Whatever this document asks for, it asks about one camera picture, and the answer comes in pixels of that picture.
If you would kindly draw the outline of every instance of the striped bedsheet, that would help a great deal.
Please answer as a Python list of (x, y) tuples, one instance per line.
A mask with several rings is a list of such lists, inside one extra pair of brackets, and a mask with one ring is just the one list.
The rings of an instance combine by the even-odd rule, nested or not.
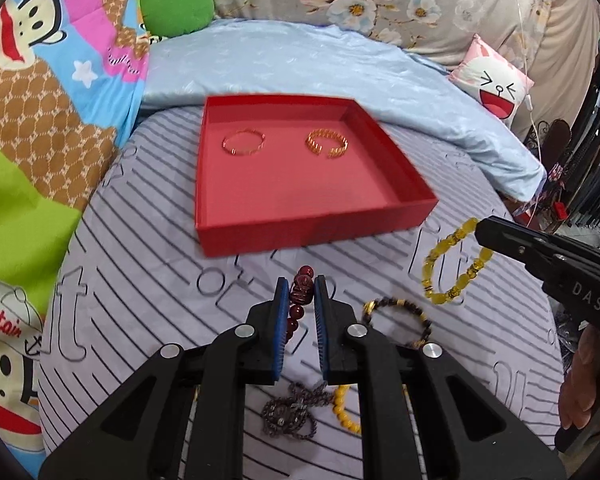
[[(40, 411), (48, 452), (55, 449), (161, 345), (190, 348), (243, 322), (251, 305), (272, 298), (278, 276), (311, 265), (331, 293), (360, 314), (365, 301), (397, 296), (422, 306), (432, 339), (518, 415), (547, 445), (558, 428), (562, 382), (555, 325), (539, 283), (496, 254), (452, 304), (422, 295), (422, 261), (439, 238), (470, 216), (508, 218), (482, 173), (459, 149), (384, 125), (440, 199), (421, 227), (320, 246), (205, 258), (193, 230), (201, 107), (174, 108), (138, 126), (94, 194), (58, 277), (45, 325)], [(440, 258), (436, 287), (449, 288), (478, 250), (469, 237)], [(244, 430), (247, 480), (362, 478), (358, 436), (316, 408), (315, 439), (272, 440), (260, 410), (285, 396), (290, 381), (316, 383), (318, 354), (311, 307), (287, 345), (282, 380), (249, 386)], [(374, 326), (398, 342), (417, 338), (416, 320), (384, 310)], [(358, 413), (356, 396), (347, 407)]]

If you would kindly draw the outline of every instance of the human hand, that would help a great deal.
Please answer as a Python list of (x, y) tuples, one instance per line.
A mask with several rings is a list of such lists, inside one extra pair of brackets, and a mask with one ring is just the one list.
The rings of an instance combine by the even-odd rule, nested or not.
[(600, 352), (600, 332), (589, 325), (580, 338), (573, 364), (560, 388), (558, 414), (567, 430), (572, 424), (581, 430), (591, 418), (591, 407), (596, 400), (596, 370), (593, 361)]

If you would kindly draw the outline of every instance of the red tray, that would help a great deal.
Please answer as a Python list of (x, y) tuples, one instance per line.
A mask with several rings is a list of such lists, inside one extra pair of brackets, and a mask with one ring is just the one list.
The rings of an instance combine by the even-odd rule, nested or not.
[[(226, 136), (266, 136), (253, 155), (230, 155)], [(349, 147), (327, 158), (304, 143), (316, 128)], [(299, 247), (420, 225), (435, 197), (382, 128), (350, 99), (301, 95), (209, 97), (200, 132), (196, 229), (206, 256)]]

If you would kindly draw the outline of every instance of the brown beaded bracelet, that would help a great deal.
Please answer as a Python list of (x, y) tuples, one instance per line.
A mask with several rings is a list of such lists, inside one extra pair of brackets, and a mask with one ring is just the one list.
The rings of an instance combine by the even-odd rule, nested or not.
[(369, 301), (368, 303), (365, 303), (362, 310), (362, 323), (366, 324), (367, 326), (371, 326), (372, 312), (374, 309), (381, 308), (383, 306), (401, 306), (404, 307), (410, 314), (418, 316), (424, 327), (424, 330), (422, 331), (420, 339), (411, 343), (411, 346), (413, 346), (415, 349), (419, 349), (426, 345), (427, 341), (429, 341), (429, 337), (431, 336), (431, 321), (427, 319), (427, 316), (425, 316), (424, 312), (419, 306), (411, 303), (410, 301), (387, 297), (384, 297), (381, 300)]

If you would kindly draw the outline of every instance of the silver bolt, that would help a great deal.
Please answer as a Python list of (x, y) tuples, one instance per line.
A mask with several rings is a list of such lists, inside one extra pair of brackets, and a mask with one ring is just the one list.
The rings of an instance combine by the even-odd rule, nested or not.
[(168, 344), (160, 348), (160, 355), (165, 359), (173, 359), (180, 354), (180, 347), (174, 344)]
[(256, 329), (251, 325), (238, 325), (235, 327), (235, 335), (238, 337), (251, 337), (255, 333)]
[(431, 359), (436, 359), (442, 355), (442, 346), (436, 343), (427, 343), (422, 347), (422, 353)]
[(366, 326), (357, 323), (347, 327), (347, 333), (352, 337), (364, 337), (366, 332)]

